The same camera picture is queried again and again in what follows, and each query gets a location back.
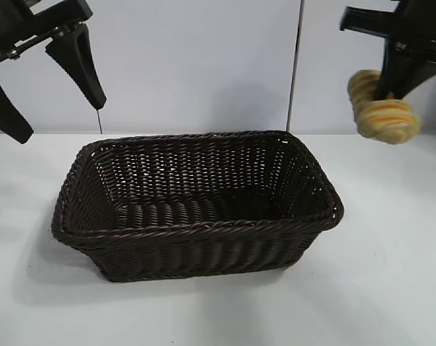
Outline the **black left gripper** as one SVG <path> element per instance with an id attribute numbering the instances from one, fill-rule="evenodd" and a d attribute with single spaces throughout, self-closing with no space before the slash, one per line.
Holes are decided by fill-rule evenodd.
<path id="1" fill-rule="evenodd" d="M 0 63 L 15 60 L 31 47 L 53 37 L 45 52 L 70 76 L 95 110 L 107 98 L 99 82 L 83 22 L 93 12 L 86 1 L 60 1 L 38 13 L 37 1 L 0 1 Z M 20 144 L 34 133 L 0 85 L 0 131 Z"/>

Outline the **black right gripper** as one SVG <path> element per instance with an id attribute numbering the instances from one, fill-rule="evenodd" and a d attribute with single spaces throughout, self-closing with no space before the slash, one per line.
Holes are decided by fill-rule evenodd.
<path id="1" fill-rule="evenodd" d="M 403 99 L 436 76 L 436 0 L 399 1 L 392 12 L 348 6 L 339 29 L 386 40 L 374 100 Z M 419 58 L 401 57 L 402 53 Z"/>

